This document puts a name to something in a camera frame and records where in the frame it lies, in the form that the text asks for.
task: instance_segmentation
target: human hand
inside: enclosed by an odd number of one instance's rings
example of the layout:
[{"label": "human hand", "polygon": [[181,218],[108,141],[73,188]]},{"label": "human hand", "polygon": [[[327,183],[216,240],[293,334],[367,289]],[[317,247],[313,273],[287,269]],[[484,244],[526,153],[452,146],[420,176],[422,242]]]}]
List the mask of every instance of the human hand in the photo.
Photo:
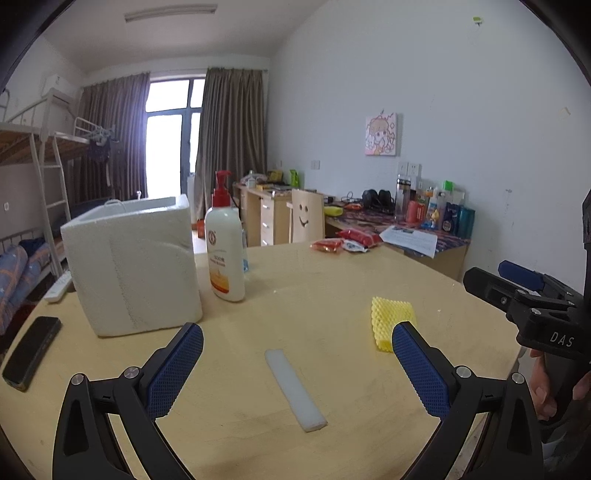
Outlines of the human hand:
[{"label": "human hand", "polygon": [[[556,415],[556,400],[550,396],[550,378],[546,373],[544,352],[532,350],[530,356],[535,358],[534,369],[530,379],[530,393],[534,401],[535,412],[539,420],[549,420]],[[573,388],[573,400],[584,399],[591,390],[591,372],[586,374]]]}]

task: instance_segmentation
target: anime girl picture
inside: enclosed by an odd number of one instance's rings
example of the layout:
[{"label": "anime girl picture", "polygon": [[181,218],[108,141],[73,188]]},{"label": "anime girl picture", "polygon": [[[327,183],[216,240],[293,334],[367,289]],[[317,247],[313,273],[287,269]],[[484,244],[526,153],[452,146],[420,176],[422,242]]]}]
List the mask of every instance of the anime girl picture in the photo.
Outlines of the anime girl picture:
[{"label": "anime girl picture", "polygon": [[396,114],[382,113],[368,117],[365,124],[365,154],[376,157],[396,156]]}]

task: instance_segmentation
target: curtain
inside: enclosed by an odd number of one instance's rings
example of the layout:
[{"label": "curtain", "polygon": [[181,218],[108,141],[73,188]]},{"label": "curtain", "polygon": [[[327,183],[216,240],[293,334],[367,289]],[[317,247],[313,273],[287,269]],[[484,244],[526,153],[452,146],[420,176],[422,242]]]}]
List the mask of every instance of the curtain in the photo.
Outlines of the curtain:
[{"label": "curtain", "polygon": [[[115,127],[112,144],[112,184],[119,200],[137,198],[147,192],[146,181],[146,101],[150,92],[150,74],[110,80],[84,88],[80,116],[104,128]],[[87,156],[68,167],[69,198],[73,205],[109,197],[104,164]]]},{"label": "curtain", "polygon": [[210,69],[205,79],[195,178],[199,218],[211,207],[215,172],[241,179],[266,173],[263,80],[260,70]]}]

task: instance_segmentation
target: wooden chair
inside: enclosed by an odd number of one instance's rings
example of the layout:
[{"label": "wooden chair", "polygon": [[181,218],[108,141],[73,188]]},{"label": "wooden chair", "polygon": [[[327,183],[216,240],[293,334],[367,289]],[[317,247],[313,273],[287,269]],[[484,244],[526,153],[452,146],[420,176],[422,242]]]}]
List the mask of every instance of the wooden chair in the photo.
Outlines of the wooden chair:
[{"label": "wooden chair", "polygon": [[293,205],[292,243],[316,242],[324,238],[324,196],[305,190],[291,192]]}]

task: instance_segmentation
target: yellow sponge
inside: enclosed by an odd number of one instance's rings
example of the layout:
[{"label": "yellow sponge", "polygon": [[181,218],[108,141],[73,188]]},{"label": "yellow sponge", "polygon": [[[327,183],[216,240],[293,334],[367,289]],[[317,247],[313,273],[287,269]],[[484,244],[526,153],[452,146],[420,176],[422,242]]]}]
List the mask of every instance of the yellow sponge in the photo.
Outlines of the yellow sponge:
[{"label": "yellow sponge", "polygon": [[417,328],[413,306],[407,301],[392,301],[374,297],[371,301],[371,325],[375,343],[382,352],[394,353],[392,332],[402,322],[410,322]]}]

